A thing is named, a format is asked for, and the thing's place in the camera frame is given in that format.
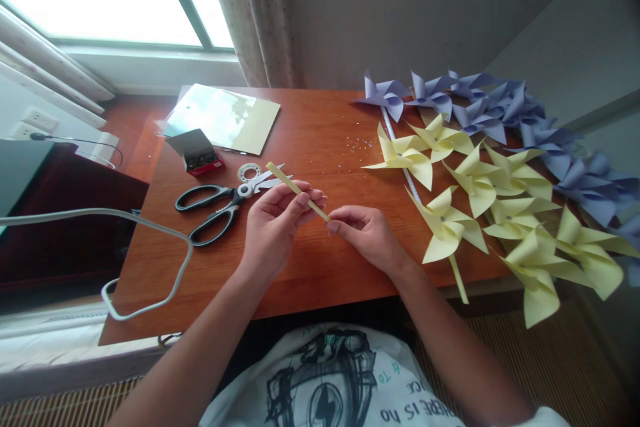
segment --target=yellow paper straw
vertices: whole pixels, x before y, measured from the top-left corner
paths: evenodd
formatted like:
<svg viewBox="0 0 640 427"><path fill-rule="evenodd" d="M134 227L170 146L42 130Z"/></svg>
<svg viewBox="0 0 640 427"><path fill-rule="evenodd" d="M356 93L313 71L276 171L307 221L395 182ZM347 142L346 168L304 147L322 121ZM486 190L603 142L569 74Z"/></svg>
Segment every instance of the yellow paper straw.
<svg viewBox="0 0 640 427"><path fill-rule="evenodd" d="M291 179L289 179L284 173L282 173L282 171L276 165L273 165L273 162L268 162L267 168L271 171L273 175L278 177L284 184L287 185L287 187L289 187L295 193L302 193L302 190L300 190L298 186L291 181ZM316 213L319 216L321 216L326 222L331 221L331 218L329 218L329 216L326 213L324 213L320 207L318 207L315 203L313 203L311 199L309 199L308 204L309 204L309 207L314 209Z"/></svg>

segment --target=small box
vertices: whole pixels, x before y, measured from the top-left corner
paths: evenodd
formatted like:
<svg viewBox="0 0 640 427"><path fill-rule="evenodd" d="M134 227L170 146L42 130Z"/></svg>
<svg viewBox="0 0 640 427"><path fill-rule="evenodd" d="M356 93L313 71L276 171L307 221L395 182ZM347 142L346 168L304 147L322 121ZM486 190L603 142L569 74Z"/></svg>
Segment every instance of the small box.
<svg viewBox="0 0 640 427"><path fill-rule="evenodd" d="M182 157L185 171L194 177L225 166L225 162L200 129L168 137L166 142Z"/></svg>

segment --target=fingernail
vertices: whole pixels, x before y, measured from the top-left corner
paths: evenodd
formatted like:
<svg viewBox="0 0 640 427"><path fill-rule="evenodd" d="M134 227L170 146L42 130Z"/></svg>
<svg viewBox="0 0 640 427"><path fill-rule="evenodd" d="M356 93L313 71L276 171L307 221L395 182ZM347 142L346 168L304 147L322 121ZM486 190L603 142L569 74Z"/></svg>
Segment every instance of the fingernail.
<svg viewBox="0 0 640 427"><path fill-rule="evenodd" d="M298 195L298 203L302 206L307 205L309 203L309 194L307 192L303 192Z"/></svg>

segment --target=hand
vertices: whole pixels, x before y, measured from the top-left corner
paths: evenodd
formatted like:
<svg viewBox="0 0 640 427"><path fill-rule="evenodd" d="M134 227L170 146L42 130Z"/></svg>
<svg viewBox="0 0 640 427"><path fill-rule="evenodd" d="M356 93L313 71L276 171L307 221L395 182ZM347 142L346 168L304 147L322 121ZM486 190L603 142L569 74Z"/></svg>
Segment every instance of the hand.
<svg viewBox="0 0 640 427"><path fill-rule="evenodd" d="M373 265L393 277L411 261L378 209L344 205L329 214L329 235L338 234Z"/></svg>
<svg viewBox="0 0 640 427"><path fill-rule="evenodd" d="M271 283L285 267L293 237L298 228L310 222L317 214L307 202L313 200L323 208L327 197L311 184L293 180L302 193L296 195L284 183L264 193L249 210L245 253L238 270L264 278Z"/></svg>

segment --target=electrical outlet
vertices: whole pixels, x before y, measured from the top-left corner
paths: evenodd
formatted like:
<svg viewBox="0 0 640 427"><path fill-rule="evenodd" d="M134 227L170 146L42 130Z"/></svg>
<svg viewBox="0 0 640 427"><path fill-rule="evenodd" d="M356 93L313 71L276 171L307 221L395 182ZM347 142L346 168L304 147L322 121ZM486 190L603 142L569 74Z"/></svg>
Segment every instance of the electrical outlet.
<svg viewBox="0 0 640 427"><path fill-rule="evenodd" d="M7 139L31 140L30 135L32 133L43 133L44 135L47 135L47 132L45 132L44 130L40 130L33 125L29 125L28 123L20 121L15 124L15 126L13 127L13 131L9 134L9 137L7 137Z"/></svg>
<svg viewBox="0 0 640 427"><path fill-rule="evenodd" d="M36 107L27 108L25 115L22 117L22 121L48 133L53 133L58 126L57 118L47 115L44 111Z"/></svg>

